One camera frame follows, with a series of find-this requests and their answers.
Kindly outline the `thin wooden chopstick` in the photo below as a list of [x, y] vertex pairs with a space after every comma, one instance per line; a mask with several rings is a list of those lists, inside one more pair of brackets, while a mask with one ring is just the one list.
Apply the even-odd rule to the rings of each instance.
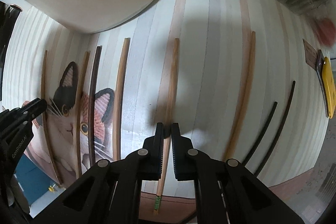
[[[41, 74], [41, 96], [42, 96], [42, 99], [44, 99], [44, 100], [46, 100], [47, 54], [48, 54], [48, 50], [45, 50], [45, 53], [44, 53], [44, 56], [43, 56], [42, 74]], [[47, 111], [45, 111], [42, 114], [42, 121], [43, 121], [43, 131], [44, 131], [44, 134], [45, 134], [45, 139], [46, 139], [46, 144], [47, 144], [47, 149], [48, 149], [48, 152], [49, 152], [49, 156], [50, 156], [50, 159], [51, 159], [51, 164], [53, 166], [54, 173], [55, 173], [55, 176], [56, 176], [59, 184], [62, 185], [63, 180], [62, 180], [62, 177], [60, 176], [60, 172], [59, 172], [58, 166], [56, 164], [55, 157], [54, 157], [54, 152], [53, 152], [52, 145], [51, 145], [49, 128], [48, 128], [48, 124], [47, 124]]]

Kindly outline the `black chopstick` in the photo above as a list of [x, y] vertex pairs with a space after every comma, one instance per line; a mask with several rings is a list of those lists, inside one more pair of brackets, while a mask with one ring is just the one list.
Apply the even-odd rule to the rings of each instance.
[[276, 135], [274, 136], [274, 138], [273, 138], [273, 140], [272, 140], [272, 143], [270, 144], [269, 149], [268, 149], [268, 151], [266, 152], [265, 156], [263, 157], [261, 163], [259, 164], [258, 168], [257, 168], [257, 169], [255, 170], [255, 172], [254, 172], [254, 176], [256, 176], [256, 177], [257, 177], [257, 176], [260, 174], [260, 172], [263, 170], [264, 166], [266, 165], [267, 161], [269, 160], [270, 156], [272, 155], [273, 150], [275, 149], [276, 144], [277, 144], [277, 142], [278, 142], [278, 140], [279, 140], [279, 138], [280, 138], [280, 135], [281, 135], [282, 130], [283, 130], [283, 128], [284, 128], [286, 119], [287, 119], [288, 114], [289, 114], [289, 110], [290, 110], [291, 102], [292, 102], [293, 95], [294, 95], [295, 84], [296, 84], [296, 81], [293, 80], [292, 85], [291, 85], [291, 90], [290, 90], [289, 98], [288, 98], [288, 101], [287, 101], [287, 104], [286, 104], [284, 113], [283, 113], [283, 115], [282, 115], [280, 124], [279, 124], [279, 126], [278, 126], [278, 128], [277, 128]]
[[261, 129], [261, 131], [259, 132], [258, 136], [257, 136], [257, 139], [255, 140], [252, 148], [249, 150], [248, 154], [246, 155], [246, 157], [244, 158], [243, 162], [242, 162], [242, 165], [243, 166], [246, 166], [247, 163], [250, 161], [250, 159], [252, 158], [252, 156], [254, 155], [254, 153], [256, 152], [256, 149], [258, 148], [259, 144], [261, 143], [269, 125], [270, 125], [270, 122], [274, 116], [274, 113], [276, 111], [276, 108], [277, 108], [277, 105], [278, 105], [278, 102], [274, 102], [273, 103], [273, 106], [270, 110], [270, 113]]

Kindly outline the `light wooden chopstick green tip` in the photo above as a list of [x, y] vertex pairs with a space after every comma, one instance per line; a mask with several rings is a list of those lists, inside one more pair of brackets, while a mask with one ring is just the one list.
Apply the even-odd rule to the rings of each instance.
[[179, 69], [179, 46], [180, 40], [179, 38], [174, 39], [173, 44], [173, 55], [172, 55], [172, 62], [170, 68], [170, 78], [169, 78], [169, 89], [167, 94], [167, 103], [166, 103], [166, 112], [165, 112], [165, 134], [163, 139], [163, 153], [162, 153], [162, 173], [161, 178], [157, 184], [157, 191], [153, 209], [153, 215], [159, 214], [159, 208], [161, 205], [163, 190], [165, 186], [165, 180], [167, 175], [167, 166], [169, 161], [169, 154], [170, 154], [170, 143], [171, 143], [171, 136], [170, 136], [170, 128], [171, 124], [173, 123], [173, 116], [174, 116], [174, 108], [177, 96], [177, 85], [178, 85], [178, 69]]

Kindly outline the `dark brown chopstick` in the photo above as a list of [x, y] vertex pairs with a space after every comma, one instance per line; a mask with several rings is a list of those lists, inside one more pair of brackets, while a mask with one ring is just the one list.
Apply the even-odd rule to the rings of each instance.
[[98, 77], [98, 68], [100, 64], [102, 46], [96, 47], [94, 61], [92, 66], [90, 89], [89, 89], [89, 104], [88, 104], [88, 149], [90, 166], [96, 162], [95, 158], [95, 94]]

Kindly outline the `striped cat print table mat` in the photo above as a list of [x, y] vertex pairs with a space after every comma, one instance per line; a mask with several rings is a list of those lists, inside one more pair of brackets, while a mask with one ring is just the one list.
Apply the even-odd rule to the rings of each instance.
[[[123, 42], [130, 38], [121, 116], [121, 157], [142, 146], [165, 119], [173, 42], [179, 39], [174, 121], [193, 145], [220, 160], [242, 108], [251, 35], [255, 69], [234, 157], [244, 159], [264, 123], [269, 126], [247, 164], [255, 171], [277, 129], [278, 142], [259, 179], [287, 200], [313, 172], [329, 120], [315, 71], [305, 62], [304, 43], [315, 46], [304, 18], [276, 0], [151, 0], [133, 19], [86, 34], [60, 23], [27, 0], [1, 0], [21, 8], [10, 38], [3, 76], [6, 108], [40, 95], [74, 100], [84, 80], [81, 122], [88, 119], [89, 84], [97, 74], [96, 157], [113, 155], [112, 111]], [[98, 1], [68, 4], [75, 16], [93, 16]]]

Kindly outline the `yellow phone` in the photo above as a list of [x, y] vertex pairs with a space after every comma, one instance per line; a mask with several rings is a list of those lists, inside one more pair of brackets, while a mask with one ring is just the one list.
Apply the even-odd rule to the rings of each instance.
[[321, 50], [317, 53], [315, 70], [321, 85], [326, 116], [332, 119], [335, 111], [335, 83], [330, 59], [325, 57]]

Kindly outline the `red round object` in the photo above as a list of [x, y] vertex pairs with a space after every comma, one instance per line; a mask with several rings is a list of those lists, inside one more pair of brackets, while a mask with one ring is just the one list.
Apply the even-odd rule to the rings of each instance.
[[315, 20], [315, 33], [318, 41], [327, 47], [335, 44], [335, 25], [329, 18]]

